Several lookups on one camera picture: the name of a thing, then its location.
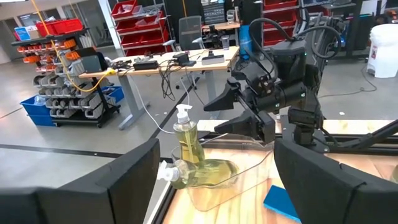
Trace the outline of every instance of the white container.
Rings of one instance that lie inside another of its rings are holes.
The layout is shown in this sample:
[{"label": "white container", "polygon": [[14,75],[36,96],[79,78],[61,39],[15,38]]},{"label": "white container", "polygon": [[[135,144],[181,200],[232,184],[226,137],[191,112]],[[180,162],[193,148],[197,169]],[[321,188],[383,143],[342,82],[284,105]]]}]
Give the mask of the white container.
[{"label": "white container", "polygon": [[392,78],[398,71],[398,25],[383,24],[371,31],[367,72],[376,78]]}]

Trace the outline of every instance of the standing desk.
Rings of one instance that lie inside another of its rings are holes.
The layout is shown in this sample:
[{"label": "standing desk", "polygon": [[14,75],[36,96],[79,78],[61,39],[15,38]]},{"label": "standing desk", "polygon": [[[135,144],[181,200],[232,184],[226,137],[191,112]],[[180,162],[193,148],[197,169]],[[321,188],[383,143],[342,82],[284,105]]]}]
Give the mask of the standing desk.
[{"label": "standing desk", "polygon": [[[214,25],[216,30],[228,30],[228,29],[234,29],[235,30],[235,41],[236,41],[236,45],[239,46],[239,35],[238,35],[238,29],[241,27],[241,24],[239,22],[222,22],[219,24],[212,24]],[[205,25],[203,26],[201,29],[203,32],[208,32],[210,31],[209,28],[210,25]]]},{"label": "standing desk", "polygon": [[[217,97],[216,95],[216,86],[215,86],[215,79],[214,79],[214,74],[213,70],[228,70],[232,66],[233,60],[236,59],[237,56],[239,56],[239,47],[238,46],[232,46],[229,48],[229,50],[223,50],[223,49],[217,49],[217,50],[212,50],[215,55],[224,55],[225,61],[223,63],[217,63],[213,65],[202,65],[201,64],[201,58],[206,57],[208,55],[209,49],[200,49],[200,50],[191,50],[190,51],[190,60],[196,60],[197,63],[194,64],[192,67],[186,67],[186,69],[181,69],[180,71],[176,72],[179,74],[185,74],[185,72],[201,72],[205,71],[205,78],[206,78],[206,86],[207,86],[207,92],[208,92],[208,98],[209,101],[215,99]],[[161,62],[164,62],[166,60],[170,60],[173,58],[175,54],[178,54],[179,52],[170,52],[166,53],[163,55],[155,55],[154,58],[151,60],[156,60],[160,64]],[[131,60],[132,62],[134,61],[135,58],[137,57],[144,57],[143,55],[138,55],[138,56],[132,56],[132,57],[119,57],[115,60],[114,62],[118,61],[127,61]],[[175,70],[176,68],[179,68],[178,66],[172,67],[172,70]],[[110,71],[110,68],[107,71],[103,72],[96,72],[96,73],[83,73],[79,77],[80,78],[99,78],[102,77],[103,75],[107,74]],[[126,98],[127,105],[129,106],[131,114],[119,125],[119,129],[123,130],[126,127],[132,125],[135,121],[139,119],[141,115],[145,113],[145,110],[143,108],[139,109],[136,98],[134,97],[134,94],[131,89],[131,85],[129,83],[127,75],[153,75],[153,74],[159,74],[158,69],[150,69],[150,70],[139,70],[139,71],[134,71],[130,70],[128,72],[120,71],[118,74],[110,74],[110,75],[117,75],[120,81],[120,84],[123,89],[124,97]],[[211,118],[210,119],[218,119],[218,116],[220,114],[219,111],[212,111],[210,112]]]},{"label": "standing desk", "polygon": [[[214,131],[214,127],[223,122],[225,121],[202,120],[198,123],[198,130]],[[391,121],[386,120],[324,120],[323,127],[332,134],[366,134],[379,129],[390,122]],[[279,123],[277,123],[275,127],[275,132],[282,132]],[[383,179],[390,179],[392,171],[395,166],[398,165],[398,156],[368,156],[354,154],[325,155]],[[298,224],[297,222],[268,210],[263,206],[263,201],[272,185],[283,187],[283,183],[279,178],[273,157],[271,157],[271,161],[272,162],[266,164],[266,166],[269,166],[267,170],[270,171],[269,178],[266,181],[206,212],[201,212],[193,206],[186,189],[174,190],[171,187],[170,182],[168,182],[149,218],[148,223]]]}]

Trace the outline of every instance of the blue crate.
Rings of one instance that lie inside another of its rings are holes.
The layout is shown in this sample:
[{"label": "blue crate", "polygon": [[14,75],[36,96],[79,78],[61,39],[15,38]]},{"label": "blue crate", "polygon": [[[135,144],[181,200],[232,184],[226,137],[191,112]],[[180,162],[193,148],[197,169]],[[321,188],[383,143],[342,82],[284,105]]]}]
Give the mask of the blue crate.
[{"label": "blue crate", "polygon": [[34,105],[34,103],[35,103],[35,96],[22,101],[21,105],[24,106],[28,115],[50,116],[50,109],[46,108],[45,105],[39,106],[39,105]]},{"label": "blue crate", "polygon": [[55,124],[52,122],[52,118],[50,117],[50,115],[48,114],[46,115],[28,115],[33,123],[35,123],[36,125],[39,126],[51,126],[51,127],[55,127]]},{"label": "blue crate", "polygon": [[106,86],[106,87],[102,88],[102,90],[106,90],[107,88],[114,88],[115,89],[108,96],[115,97],[116,103],[118,103],[119,101],[123,100],[124,93],[122,91],[122,87],[121,86]]}]

